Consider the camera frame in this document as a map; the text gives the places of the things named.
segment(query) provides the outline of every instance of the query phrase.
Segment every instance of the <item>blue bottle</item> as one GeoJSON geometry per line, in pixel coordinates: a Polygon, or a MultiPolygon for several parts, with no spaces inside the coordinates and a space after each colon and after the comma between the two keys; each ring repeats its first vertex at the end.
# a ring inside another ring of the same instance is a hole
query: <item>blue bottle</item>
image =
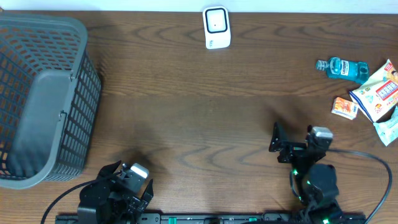
{"type": "Polygon", "coordinates": [[[365,83],[369,78],[369,67],[365,62],[351,62],[332,57],[329,61],[317,61],[315,67],[318,70],[326,71],[329,78],[341,78],[359,84],[365,83]]]}

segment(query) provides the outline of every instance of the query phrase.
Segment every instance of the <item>wooden table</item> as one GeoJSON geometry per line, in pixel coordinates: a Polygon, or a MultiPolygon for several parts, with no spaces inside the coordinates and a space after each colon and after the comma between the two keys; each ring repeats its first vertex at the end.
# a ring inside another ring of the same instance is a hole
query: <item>wooden table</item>
{"type": "MultiPolygon", "coordinates": [[[[120,159],[150,170],[150,209],[299,208],[290,166],[268,152],[274,121],[297,141],[307,125],[326,126],[335,135],[333,148],[373,153],[398,174],[398,141],[384,147],[362,113],[354,121],[330,113],[336,96],[349,99],[347,91],[359,85],[315,70],[318,59],[332,56],[368,62],[371,72],[387,58],[398,66],[398,16],[231,13],[231,46],[207,50],[200,13],[34,13],[86,25],[103,94],[83,175],[29,190],[1,189],[1,223],[38,223],[58,195],[120,159]]],[[[332,152],[322,162],[337,169],[342,209],[369,215],[387,185],[383,166],[332,152]]],[[[372,223],[396,223],[396,187],[395,181],[372,223]]],[[[78,193],[61,200],[47,223],[75,213],[78,193]]]]}

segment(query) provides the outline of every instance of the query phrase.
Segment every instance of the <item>white background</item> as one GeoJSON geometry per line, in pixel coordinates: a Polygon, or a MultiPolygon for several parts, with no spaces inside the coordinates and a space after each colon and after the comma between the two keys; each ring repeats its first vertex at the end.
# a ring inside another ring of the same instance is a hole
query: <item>white background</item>
{"type": "Polygon", "coordinates": [[[219,5],[230,12],[398,13],[398,0],[0,0],[5,10],[200,12],[219,5]]]}

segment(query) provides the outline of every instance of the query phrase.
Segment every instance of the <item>plastic basket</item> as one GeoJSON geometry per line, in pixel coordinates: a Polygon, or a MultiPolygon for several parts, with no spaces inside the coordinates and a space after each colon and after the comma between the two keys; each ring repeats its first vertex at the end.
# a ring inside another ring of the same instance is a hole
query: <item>plastic basket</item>
{"type": "Polygon", "coordinates": [[[71,18],[0,14],[0,187],[78,176],[101,82],[71,18]]]}

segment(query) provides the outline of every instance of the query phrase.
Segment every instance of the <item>light blue packet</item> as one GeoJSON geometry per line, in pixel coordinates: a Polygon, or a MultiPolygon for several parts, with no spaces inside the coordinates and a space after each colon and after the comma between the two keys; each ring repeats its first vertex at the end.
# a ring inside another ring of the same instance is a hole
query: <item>light blue packet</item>
{"type": "Polygon", "coordinates": [[[398,138],[398,106],[394,109],[391,119],[383,123],[373,123],[381,141],[387,146],[398,138]]]}

